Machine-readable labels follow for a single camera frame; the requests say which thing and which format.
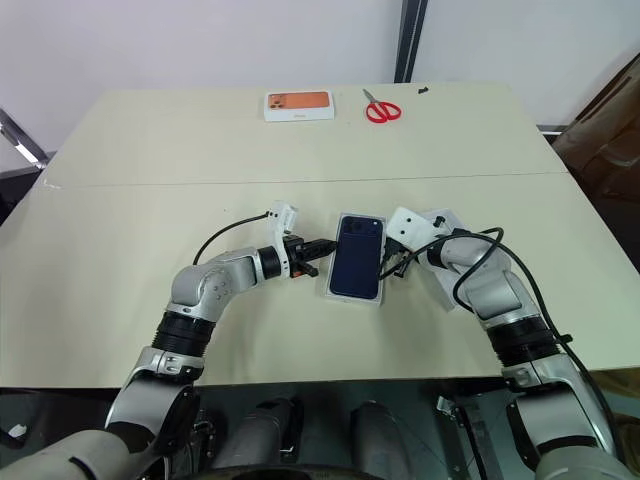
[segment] black cylinder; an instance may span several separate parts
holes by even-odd
[[[490,328],[487,335],[505,367],[560,353],[553,332],[537,315]]]
[[[215,323],[166,311],[151,346],[168,352],[202,357]]]
[[[260,248],[258,250],[258,255],[260,255],[260,262],[262,263],[262,273],[264,274],[265,280],[269,280],[270,278],[280,275],[280,258],[278,257],[278,252],[276,252],[275,248]]]

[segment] scissors handle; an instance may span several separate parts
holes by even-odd
[[[373,123],[385,123],[400,118],[402,110],[389,102],[377,102],[367,105],[367,118]]]

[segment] orange phone box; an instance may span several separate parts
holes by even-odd
[[[333,97],[328,90],[267,93],[264,97],[267,122],[332,120],[334,117]]]

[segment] scissor blade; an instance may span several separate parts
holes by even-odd
[[[369,101],[371,103],[378,103],[378,101],[375,99],[375,97],[373,95],[371,95],[366,88],[363,88],[362,91],[364,92],[365,96],[369,99]]]

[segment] red scissors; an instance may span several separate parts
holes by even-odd
[[[380,102],[364,88],[362,91],[370,102],[364,111],[369,121],[373,123],[385,123],[396,120],[402,115],[402,110],[400,110],[400,107],[397,105],[389,102]]]

